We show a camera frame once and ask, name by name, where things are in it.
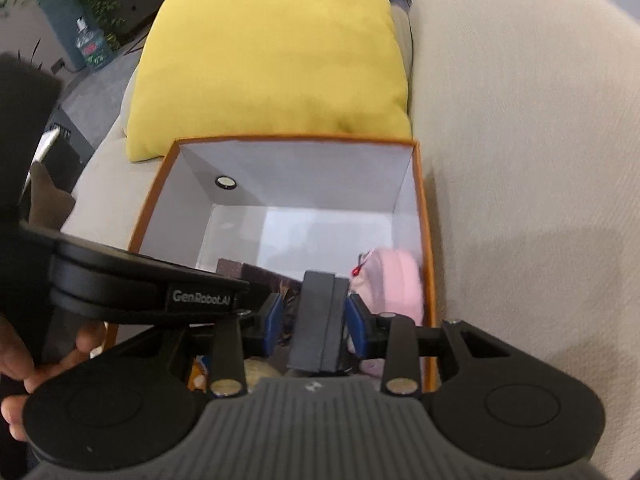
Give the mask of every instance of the metal screw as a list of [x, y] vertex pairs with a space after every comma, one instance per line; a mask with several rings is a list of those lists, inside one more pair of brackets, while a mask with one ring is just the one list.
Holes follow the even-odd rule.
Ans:
[[211, 383], [210, 389], [216, 397], [231, 397], [240, 393], [242, 384], [235, 379], [218, 379]]
[[386, 389], [396, 395], [411, 395], [418, 389], [418, 383], [407, 377], [396, 377], [386, 382]]

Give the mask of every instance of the box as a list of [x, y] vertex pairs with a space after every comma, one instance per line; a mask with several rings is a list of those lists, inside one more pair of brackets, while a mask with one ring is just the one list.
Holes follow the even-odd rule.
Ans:
[[[129, 249], [214, 272], [220, 258], [301, 280], [350, 276], [376, 247], [422, 269], [435, 291], [418, 143], [347, 136], [179, 139], [158, 171]], [[428, 381], [433, 386], [433, 371]]]

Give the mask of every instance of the sofa cushion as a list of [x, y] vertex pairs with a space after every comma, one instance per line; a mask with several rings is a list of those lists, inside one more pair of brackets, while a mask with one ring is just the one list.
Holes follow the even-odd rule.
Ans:
[[407, 79], [411, 77], [411, 68], [414, 63], [414, 44], [411, 39], [411, 25], [409, 16], [406, 11], [397, 5], [391, 6], [391, 16], [394, 19], [394, 27], [396, 28], [396, 41], [400, 47], [402, 54], [402, 63], [404, 63], [404, 73]]
[[640, 24], [608, 0], [414, 0], [412, 120], [444, 317], [602, 399], [640, 467]]
[[73, 196], [76, 206], [62, 232], [119, 249], [129, 247], [146, 194], [161, 159], [131, 164], [118, 118], [84, 168]]
[[127, 135], [127, 123], [129, 122], [129, 115], [131, 113], [131, 98], [133, 97], [133, 89], [136, 87], [137, 75], [138, 68], [136, 67], [127, 83], [124, 95], [122, 96], [122, 103], [120, 104], [120, 124], [122, 125], [122, 132], [125, 136]]
[[388, 0], [166, 0], [138, 67], [127, 155], [222, 134], [409, 138], [394, 32]]

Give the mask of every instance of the gray floor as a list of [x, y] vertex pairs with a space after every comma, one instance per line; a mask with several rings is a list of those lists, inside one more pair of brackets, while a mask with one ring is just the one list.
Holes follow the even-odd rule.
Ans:
[[84, 69], [62, 101], [62, 109], [94, 148], [120, 114], [122, 95], [140, 61], [142, 51], [124, 55], [132, 45], [124, 46], [102, 70], [92, 73]]

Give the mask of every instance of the finger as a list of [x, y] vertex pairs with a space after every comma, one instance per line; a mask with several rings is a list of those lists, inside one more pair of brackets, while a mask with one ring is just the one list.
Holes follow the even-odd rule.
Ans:
[[18, 381], [33, 372], [33, 358], [14, 327], [0, 316], [0, 374]]
[[27, 442], [27, 432], [24, 431], [24, 426], [21, 424], [12, 424], [9, 426], [9, 433], [15, 440], [20, 442]]
[[0, 408], [4, 420], [9, 424], [22, 424], [22, 410], [28, 398], [27, 395], [6, 397], [2, 401], [2, 408]]
[[78, 366], [80, 363], [87, 361], [88, 358], [89, 354], [76, 348], [59, 363], [36, 368], [36, 371], [24, 380], [24, 387], [32, 394], [43, 382], [60, 375], [62, 372], [69, 370], [69, 368]]
[[88, 354], [104, 342], [106, 335], [107, 327], [105, 327], [104, 323], [101, 321], [92, 321], [78, 331], [76, 347], [78, 347], [81, 352]]

